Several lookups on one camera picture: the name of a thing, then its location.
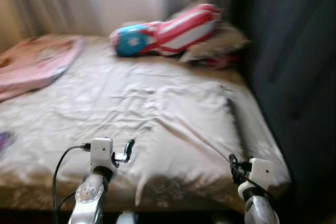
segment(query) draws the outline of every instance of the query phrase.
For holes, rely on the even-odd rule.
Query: metal robot arm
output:
[[[77,188],[76,204],[69,224],[102,223],[102,207],[108,184],[117,174],[119,163],[127,163],[131,157],[134,140],[130,140],[123,154],[113,152],[113,141],[108,137],[95,138],[90,146],[91,174]]]
[[[266,194],[273,181],[272,163],[251,158],[239,162],[234,154],[229,155],[233,180],[239,185],[239,196],[245,201],[245,224],[279,224],[279,218]]]

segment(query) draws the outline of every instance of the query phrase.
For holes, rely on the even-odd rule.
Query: black cable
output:
[[[236,174],[238,174],[243,180],[246,180],[248,182],[250,182],[252,185],[254,185],[255,187],[257,187],[258,189],[260,189],[264,194],[266,194],[269,199],[274,202],[274,197],[272,196],[272,194],[270,194],[267,190],[265,190],[261,185],[257,184],[256,182],[254,182],[253,180],[249,179],[248,178],[248,174],[247,174],[247,171],[244,170],[244,174],[242,174],[237,167],[233,166],[232,167]]]
[[[267,190],[263,189],[260,185],[258,185],[257,183],[255,183],[253,180],[249,179],[249,178],[245,178],[247,181],[249,181],[252,185],[254,185],[255,187],[259,188],[260,190],[262,190],[264,192],[264,194],[266,194],[270,200],[274,201],[274,198],[272,196],[272,194],[270,194]]]
[[[57,164],[57,166],[56,166],[56,169],[55,169],[55,172],[54,172],[54,176],[53,176],[53,181],[52,181],[52,199],[53,199],[53,201],[54,201],[54,210],[56,211],[56,209],[57,209],[57,195],[56,195],[56,176],[57,176],[57,172],[58,172],[58,169],[59,169],[59,166],[61,165],[61,163],[62,163],[62,161],[63,161],[63,159],[64,159],[64,157],[67,155],[67,153],[70,151],[70,150],[72,150],[72,149],[76,149],[76,148],[82,148],[82,146],[81,145],[77,145],[77,146],[73,146],[73,147],[70,147],[70,148],[68,148],[64,153],[63,153],[63,155],[62,155],[62,157],[61,157],[61,159],[58,161],[58,164]]]
[[[75,195],[75,193],[76,193],[76,191],[74,191],[72,194],[69,194],[69,195],[67,195],[66,197],[64,197],[62,200],[61,200],[61,202],[60,202],[60,204],[56,207],[56,209],[55,209],[55,211],[54,211],[54,216],[53,216],[53,224],[58,224],[58,214],[59,214],[59,211],[60,211],[60,209],[61,209],[61,207],[62,207],[62,205],[63,205],[63,203],[67,200],[67,199],[69,199],[70,197],[72,197],[73,195]]]

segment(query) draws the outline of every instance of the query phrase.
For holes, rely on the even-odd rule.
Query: pink blanket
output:
[[[0,55],[0,102],[53,83],[79,56],[83,39],[44,36]]]

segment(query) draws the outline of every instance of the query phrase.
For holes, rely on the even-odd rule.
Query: mattress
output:
[[[228,155],[271,160],[279,195],[290,184],[281,152],[235,69],[211,71],[176,59],[120,59],[108,41],[88,37],[72,67],[52,85],[0,103],[0,129],[14,132],[0,161],[0,207],[52,209],[51,181],[64,150],[109,136],[128,164],[111,181],[106,210],[244,211]],[[58,196],[74,191],[89,154],[71,151]],[[72,202],[65,204],[70,210]]]

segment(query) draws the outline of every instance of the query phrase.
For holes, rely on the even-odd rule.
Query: white star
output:
[[[131,47],[135,47],[139,44],[139,39],[138,38],[131,38],[131,39],[129,39],[128,44]]]

